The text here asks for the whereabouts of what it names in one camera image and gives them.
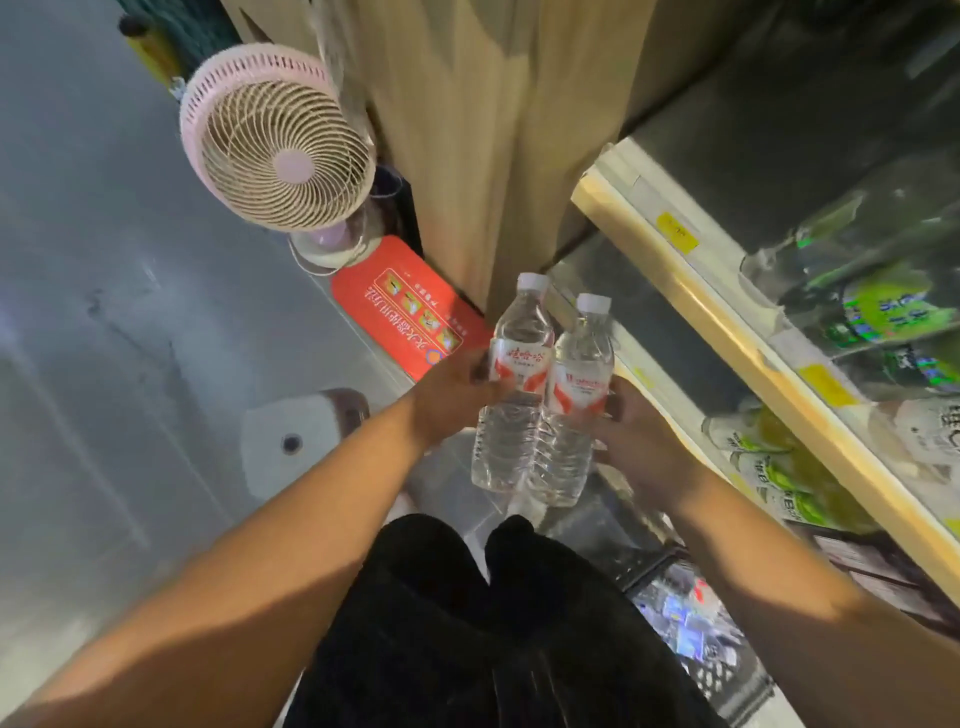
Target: shelf edge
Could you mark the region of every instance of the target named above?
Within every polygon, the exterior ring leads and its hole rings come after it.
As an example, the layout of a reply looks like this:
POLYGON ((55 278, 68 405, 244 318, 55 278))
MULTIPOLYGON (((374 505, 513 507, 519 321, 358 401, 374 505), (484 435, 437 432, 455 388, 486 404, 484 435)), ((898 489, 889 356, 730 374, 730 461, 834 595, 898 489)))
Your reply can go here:
POLYGON ((960 543, 917 497, 595 169, 572 201, 960 605, 960 543))

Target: fan grille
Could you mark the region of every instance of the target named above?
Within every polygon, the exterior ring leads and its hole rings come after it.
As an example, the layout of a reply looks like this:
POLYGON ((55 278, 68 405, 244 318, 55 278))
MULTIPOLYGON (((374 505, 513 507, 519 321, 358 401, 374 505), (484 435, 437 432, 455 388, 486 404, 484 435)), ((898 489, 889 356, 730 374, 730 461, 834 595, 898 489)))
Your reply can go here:
POLYGON ((342 220, 367 191, 370 150, 337 102, 307 85, 264 81, 232 89, 210 113, 202 148, 204 169, 227 204, 277 230, 342 220), (277 156, 291 151, 306 165, 302 182, 277 173, 277 156))

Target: beverage bottle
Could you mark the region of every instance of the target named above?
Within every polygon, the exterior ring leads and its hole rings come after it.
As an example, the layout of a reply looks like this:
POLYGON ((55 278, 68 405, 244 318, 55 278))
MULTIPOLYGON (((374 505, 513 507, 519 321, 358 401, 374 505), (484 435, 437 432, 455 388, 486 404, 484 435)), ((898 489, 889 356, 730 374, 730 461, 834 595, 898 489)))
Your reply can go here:
POLYGON ((958 228, 960 146, 949 146, 878 167, 740 271, 770 301, 788 303, 958 228))
POLYGON ((786 314, 830 356, 960 326, 960 241, 885 265, 786 314))
POLYGON ((780 454, 735 452, 731 462, 766 509, 781 520, 851 533, 879 528, 806 449, 780 454))
POLYGON ((893 425, 897 437, 918 463, 960 465, 960 399, 901 402, 893 425))
POLYGON ((552 506, 577 502, 593 457, 592 439, 570 426, 567 416, 578 410, 602 414, 613 375, 610 299, 582 293, 577 309, 576 325, 554 350, 528 481, 531 495, 552 506))
POLYGON ((787 426, 766 406, 707 417, 701 429, 720 449, 788 452, 799 444, 787 426))
POLYGON ((513 376, 516 389, 504 401, 480 412, 470 479, 495 493, 514 491, 533 457, 553 355, 553 327, 543 310, 548 282, 547 276, 521 273, 516 298, 493 332, 490 379, 513 376))
POLYGON ((872 401, 960 395, 960 331, 835 359, 872 401))

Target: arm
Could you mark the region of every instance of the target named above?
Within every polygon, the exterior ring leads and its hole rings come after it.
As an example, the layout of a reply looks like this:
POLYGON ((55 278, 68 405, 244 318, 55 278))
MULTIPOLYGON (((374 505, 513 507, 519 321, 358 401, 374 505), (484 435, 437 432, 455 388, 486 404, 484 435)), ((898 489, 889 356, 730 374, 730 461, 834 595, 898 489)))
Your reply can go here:
POLYGON ((636 497, 666 513, 810 728, 955 725, 960 650, 861 590, 684 448, 625 379, 586 419, 636 497))
POLYGON ((85 647, 17 717, 36 726, 269 726, 425 450, 509 382, 457 352, 85 647))

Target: red and white label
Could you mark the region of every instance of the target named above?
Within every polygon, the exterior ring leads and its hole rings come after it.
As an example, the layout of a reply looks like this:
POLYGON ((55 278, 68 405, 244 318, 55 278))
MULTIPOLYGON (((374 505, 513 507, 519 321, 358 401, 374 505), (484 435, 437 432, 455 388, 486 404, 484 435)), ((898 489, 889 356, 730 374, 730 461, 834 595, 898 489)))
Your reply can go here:
POLYGON ((521 344, 510 339, 493 339, 490 345, 490 381, 506 376, 516 380, 521 392, 543 396, 553 351, 541 344, 521 344))
POLYGON ((607 405, 611 376, 611 364, 554 363, 546 398, 547 408, 562 415, 582 410, 602 415, 607 405))

